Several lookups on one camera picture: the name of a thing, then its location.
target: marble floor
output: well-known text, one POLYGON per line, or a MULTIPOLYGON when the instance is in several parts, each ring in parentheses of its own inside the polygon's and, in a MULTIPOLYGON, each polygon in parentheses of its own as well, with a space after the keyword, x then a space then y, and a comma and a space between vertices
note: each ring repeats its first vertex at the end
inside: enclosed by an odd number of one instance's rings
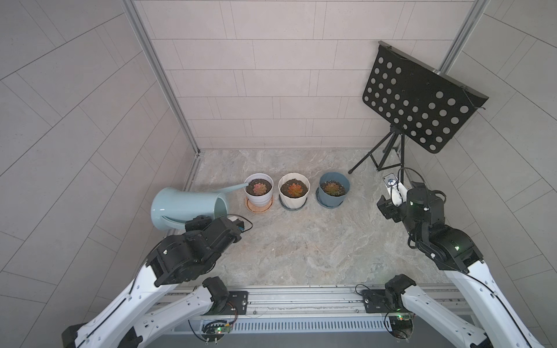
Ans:
MULTIPOLYGON (((385 220, 376 203, 386 189, 370 159, 352 175, 350 169, 366 150, 207 150, 192 191, 211 191, 242 183, 253 173, 266 173, 275 185, 287 173, 305 175, 311 184, 306 205, 295 212, 278 202, 254 214, 244 205, 245 193, 228 193, 229 213, 250 219, 254 227, 231 245, 206 276, 220 276, 228 286, 384 284, 404 273, 417 283, 449 280, 421 252, 407 246, 402 223, 385 220), (350 180, 350 192, 336 209, 320 206, 315 190, 321 175, 338 171, 350 180)), ((393 152, 389 161, 397 160, 393 152)), ((206 278, 200 277, 200 283, 206 278)))

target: watering can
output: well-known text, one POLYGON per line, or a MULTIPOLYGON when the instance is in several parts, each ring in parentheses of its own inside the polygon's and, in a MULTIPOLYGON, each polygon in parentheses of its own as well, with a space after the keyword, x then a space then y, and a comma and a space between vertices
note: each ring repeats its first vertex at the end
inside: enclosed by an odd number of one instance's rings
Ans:
POLYGON ((162 189, 151 204, 151 221, 161 231, 184 229, 184 223, 199 215, 211 219, 228 214, 225 193, 248 186, 248 183, 225 187, 215 192, 183 192, 172 187, 162 189))

